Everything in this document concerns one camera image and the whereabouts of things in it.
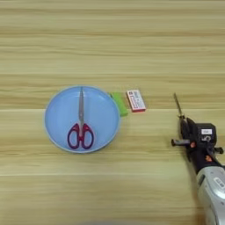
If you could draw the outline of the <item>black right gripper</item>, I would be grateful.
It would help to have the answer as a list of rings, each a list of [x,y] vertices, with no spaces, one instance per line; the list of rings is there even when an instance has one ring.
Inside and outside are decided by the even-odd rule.
[[[172,146],[183,146],[188,160],[192,163],[192,166],[196,173],[199,173],[201,169],[211,166],[218,166],[224,168],[224,166],[218,162],[212,151],[207,146],[203,148],[197,145],[197,142],[191,142],[189,139],[195,139],[196,124],[188,118],[187,122],[185,116],[179,118],[180,132],[184,140],[171,140]]]

